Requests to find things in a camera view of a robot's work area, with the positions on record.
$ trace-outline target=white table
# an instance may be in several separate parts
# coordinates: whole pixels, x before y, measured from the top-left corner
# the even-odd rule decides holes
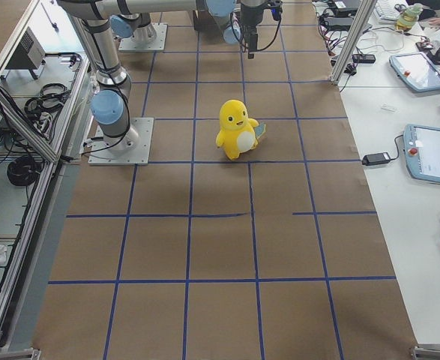
[[[406,37],[398,53],[416,51],[418,39]],[[381,33],[377,43],[395,49],[401,40]],[[440,92],[415,94],[406,88],[388,64],[390,55],[379,50],[375,64],[360,64],[341,93],[361,157],[376,152],[394,157],[394,137],[408,123],[440,128]],[[342,76],[340,89],[346,78]],[[396,111],[382,109],[384,104]],[[440,185],[413,179],[404,156],[364,171],[416,339],[440,344]]]

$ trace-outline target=brown paper floor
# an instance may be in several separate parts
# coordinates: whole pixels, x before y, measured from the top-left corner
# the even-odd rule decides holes
[[[312,5],[285,4],[254,60],[186,13],[159,16],[165,52],[121,55],[132,116],[155,117],[151,162],[81,165],[34,346],[48,360],[409,359]],[[231,98],[267,124],[234,163],[214,144]]]

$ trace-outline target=white mounting plate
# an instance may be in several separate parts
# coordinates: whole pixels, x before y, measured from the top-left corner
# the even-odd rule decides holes
[[[150,156],[151,135],[153,134],[153,118],[131,118],[133,126],[139,134],[139,142],[134,148],[123,153],[111,152],[109,149],[93,152],[89,155],[90,165],[146,165]],[[96,137],[102,137],[103,131],[97,128]],[[105,147],[103,141],[93,143],[91,150],[98,150]]]
[[[164,22],[159,22],[158,24],[153,24],[154,29],[157,32],[157,38],[150,43],[135,43],[130,38],[121,39],[120,47],[118,51],[125,53],[142,53],[148,51],[158,51],[165,50],[166,42],[166,29],[168,25]]]

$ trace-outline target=touchscreen display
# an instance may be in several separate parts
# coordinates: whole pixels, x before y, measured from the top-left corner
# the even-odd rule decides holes
[[[440,86],[438,71],[421,54],[411,54],[396,57],[400,64],[401,73],[409,71],[408,80],[419,88]]]
[[[440,178],[440,131],[416,127],[415,145],[420,156],[420,173]]]

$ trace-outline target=tablet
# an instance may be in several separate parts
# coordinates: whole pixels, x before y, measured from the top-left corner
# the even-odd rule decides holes
[[[414,91],[440,90],[440,71],[422,52],[392,55],[390,65]]]
[[[440,183],[440,128],[408,124],[403,135],[412,177]]]

